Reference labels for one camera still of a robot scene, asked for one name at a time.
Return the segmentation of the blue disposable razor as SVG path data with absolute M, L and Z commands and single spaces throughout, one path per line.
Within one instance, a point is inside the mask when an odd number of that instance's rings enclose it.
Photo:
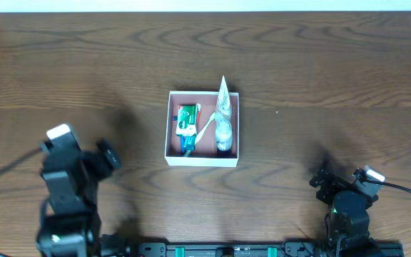
M 188 123 L 186 122 L 184 118 L 181 118 L 180 116 L 174 116 L 173 120 L 176 122 L 175 134 L 180 139 L 181 153 L 185 154 L 186 153 L 185 142 L 186 142 Z

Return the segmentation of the red green toothpaste tube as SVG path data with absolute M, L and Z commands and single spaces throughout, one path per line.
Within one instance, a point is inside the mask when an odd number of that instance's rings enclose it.
M 186 150 L 195 150 L 194 142 L 195 142 L 195 137 L 198 134 L 198 123 L 199 123 L 200 115 L 201 115 L 201 105 L 200 104 L 197 104 L 197 105 L 198 105 L 197 132 L 193 136 L 187 136 L 186 137 L 186 142 L 185 142 Z

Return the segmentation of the green soap bar packet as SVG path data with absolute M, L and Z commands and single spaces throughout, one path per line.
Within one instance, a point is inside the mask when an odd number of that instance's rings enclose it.
M 177 136 L 193 136 L 197 132 L 198 105 L 180 105 L 177 113 Z

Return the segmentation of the white box with pink interior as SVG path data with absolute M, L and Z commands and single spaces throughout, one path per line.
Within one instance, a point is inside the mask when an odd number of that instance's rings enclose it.
M 206 167 L 230 167 L 237 166 L 239 159 L 239 136 L 240 136 L 240 99 L 239 94 L 231 93 L 230 102 L 233 114 L 231 116 L 233 145 L 230 156 L 227 158 L 217 157 L 215 143 L 215 122 L 209 122 L 210 115 L 215 111 L 218 93 L 215 91 L 172 91 L 168 97 L 167 120 L 166 120 L 166 142 L 164 157 L 170 166 L 206 166 Z M 181 141 L 176 135 L 176 124 L 173 118 L 178 114 L 180 105 L 201 105 L 201 114 L 197 128 L 201 130 L 208 125 L 202 139 L 195 147 L 190 156 L 181 154 Z

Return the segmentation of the clear pump soap bottle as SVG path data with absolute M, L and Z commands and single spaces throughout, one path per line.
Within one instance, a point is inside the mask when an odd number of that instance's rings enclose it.
M 220 113 L 215 114 L 215 142 L 217 157 L 228 158 L 233 145 L 232 124 Z

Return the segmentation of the green white toothbrush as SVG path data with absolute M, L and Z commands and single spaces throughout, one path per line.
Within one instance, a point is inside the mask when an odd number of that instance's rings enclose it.
M 206 125 L 199 131 L 199 133 L 196 135 L 195 137 L 195 142 L 194 142 L 194 146 L 196 147 L 196 145 L 199 143 L 199 141 L 203 138 L 203 135 L 205 134 L 207 128 L 209 127 L 209 125 L 211 124 L 211 122 L 215 119 L 215 112 L 213 112 L 210 117 L 208 122 L 206 123 Z M 189 157 L 191 152 L 193 150 L 187 150 L 183 157 Z

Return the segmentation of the white floral lotion tube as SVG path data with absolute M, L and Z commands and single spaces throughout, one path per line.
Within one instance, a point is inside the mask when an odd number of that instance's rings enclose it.
M 220 82 L 215 111 L 228 118 L 232 115 L 232 105 L 225 76 L 222 76 Z

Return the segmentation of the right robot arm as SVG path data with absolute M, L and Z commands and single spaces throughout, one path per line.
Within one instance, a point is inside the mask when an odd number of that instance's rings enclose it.
M 349 183 L 322 168 L 309 182 L 318 189 L 316 198 L 330 209 L 325 247 L 329 256 L 343 256 L 345 251 L 364 246 L 369 240 L 367 209 L 377 196 L 369 195 L 365 189 L 367 175 L 363 169 L 358 168 L 353 176 L 355 181 Z

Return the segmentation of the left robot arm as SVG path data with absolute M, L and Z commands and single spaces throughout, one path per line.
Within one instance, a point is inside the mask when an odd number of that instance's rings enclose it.
M 121 167 L 110 143 L 101 139 L 95 151 L 84 151 L 76 142 L 52 146 L 44 159 L 41 177 L 53 213 L 41 208 L 36 247 L 42 256 L 98 256 L 101 219 L 97 193 L 100 181 Z

